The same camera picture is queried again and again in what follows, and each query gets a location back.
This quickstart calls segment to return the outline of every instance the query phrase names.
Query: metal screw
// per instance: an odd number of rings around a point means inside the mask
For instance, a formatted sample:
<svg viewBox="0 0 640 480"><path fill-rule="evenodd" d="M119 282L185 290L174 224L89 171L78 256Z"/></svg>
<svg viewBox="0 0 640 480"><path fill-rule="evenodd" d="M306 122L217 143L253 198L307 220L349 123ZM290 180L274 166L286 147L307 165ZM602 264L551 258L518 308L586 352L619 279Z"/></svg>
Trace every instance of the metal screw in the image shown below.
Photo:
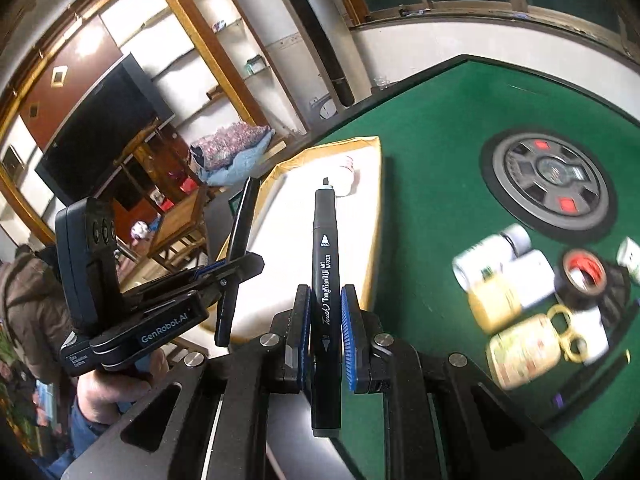
<svg viewBox="0 0 640 480"><path fill-rule="evenodd" d="M204 362L204 355L200 352L191 352L184 357L184 364L189 368L200 366Z"/></svg>
<svg viewBox="0 0 640 480"><path fill-rule="evenodd" d="M389 346L394 342L394 337L391 334L382 333L376 334L375 338L373 338L376 345L380 346Z"/></svg>
<svg viewBox="0 0 640 480"><path fill-rule="evenodd" d="M270 346L276 346L279 342L280 336L278 334L267 333L260 336L260 344L267 348Z"/></svg>
<svg viewBox="0 0 640 480"><path fill-rule="evenodd" d="M462 354L455 353L449 356L449 363L451 366L455 366L456 368L463 368L466 366L468 361Z"/></svg>

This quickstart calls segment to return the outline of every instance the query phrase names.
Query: television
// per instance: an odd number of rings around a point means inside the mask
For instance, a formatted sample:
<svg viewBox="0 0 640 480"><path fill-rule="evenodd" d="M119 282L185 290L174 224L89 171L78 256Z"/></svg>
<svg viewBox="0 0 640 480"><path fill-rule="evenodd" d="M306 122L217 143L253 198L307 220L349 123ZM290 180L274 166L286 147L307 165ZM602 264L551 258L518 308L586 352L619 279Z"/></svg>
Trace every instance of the television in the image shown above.
<svg viewBox="0 0 640 480"><path fill-rule="evenodd" d="M136 134L173 118L132 54L110 67L76 103L51 137L36 173L65 205L96 193L113 161Z"/></svg>

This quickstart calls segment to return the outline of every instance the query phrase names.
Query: green tabletop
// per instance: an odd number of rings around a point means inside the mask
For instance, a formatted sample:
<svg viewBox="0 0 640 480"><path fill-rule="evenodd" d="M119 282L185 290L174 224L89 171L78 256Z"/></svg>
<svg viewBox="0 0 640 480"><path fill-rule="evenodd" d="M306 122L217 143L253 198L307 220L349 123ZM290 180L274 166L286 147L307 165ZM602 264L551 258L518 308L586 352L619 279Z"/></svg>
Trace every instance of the green tabletop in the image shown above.
<svg viewBox="0 0 640 480"><path fill-rule="evenodd" d="M387 332L435 356L461 351L488 371L488 337L476 325L452 270L452 258L514 218L479 171L492 135L514 126L551 128L588 147L619 197L610 234L590 245L613 260L620 242L640 241L640 128L573 89L528 73L465 62L361 115L324 142L380 136L383 151L382 253L374 310ZM527 229L555 264L564 245ZM632 298L638 297L633 286ZM546 312L552 301L521 318ZM616 452L640 412L640 319L610 360L629 349L631 364L606 393L551 435L587 480ZM582 365L561 362L510 393L533 418ZM367 479L384 478L382 397L343 395L341 441Z"/></svg>

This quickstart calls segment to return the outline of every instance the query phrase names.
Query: marker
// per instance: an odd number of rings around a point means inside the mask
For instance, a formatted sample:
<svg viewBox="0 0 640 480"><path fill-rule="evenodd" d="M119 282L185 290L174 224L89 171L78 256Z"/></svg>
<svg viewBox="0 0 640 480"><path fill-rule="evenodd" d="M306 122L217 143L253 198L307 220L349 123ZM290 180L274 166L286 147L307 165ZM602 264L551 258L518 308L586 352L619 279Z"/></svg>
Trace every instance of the marker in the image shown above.
<svg viewBox="0 0 640 480"><path fill-rule="evenodd" d="M311 427L314 436L337 437L340 430L340 383L342 381L342 312L338 270L338 224L335 193L324 179L316 190L312 257Z"/></svg>

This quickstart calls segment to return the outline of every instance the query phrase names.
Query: blue sleeve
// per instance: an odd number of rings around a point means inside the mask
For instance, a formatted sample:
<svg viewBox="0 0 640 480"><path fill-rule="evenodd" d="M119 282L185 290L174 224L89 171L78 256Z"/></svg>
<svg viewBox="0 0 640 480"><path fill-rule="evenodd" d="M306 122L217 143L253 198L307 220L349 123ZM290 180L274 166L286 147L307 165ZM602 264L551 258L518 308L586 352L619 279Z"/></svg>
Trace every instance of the blue sleeve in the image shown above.
<svg viewBox="0 0 640 480"><path fill-rule="evenodd" d="M91 444L98 440L98 437L101 436L107 428L108 426L106 424L96 424L86 420L80 412L80 408L78 408L78 399L76 399L71 408L71 443L73 449L65 451L59 459L47 468L42 468L47 477L52 480L62 478L66 468L69 467L76 458L82 455Z"/></svg>

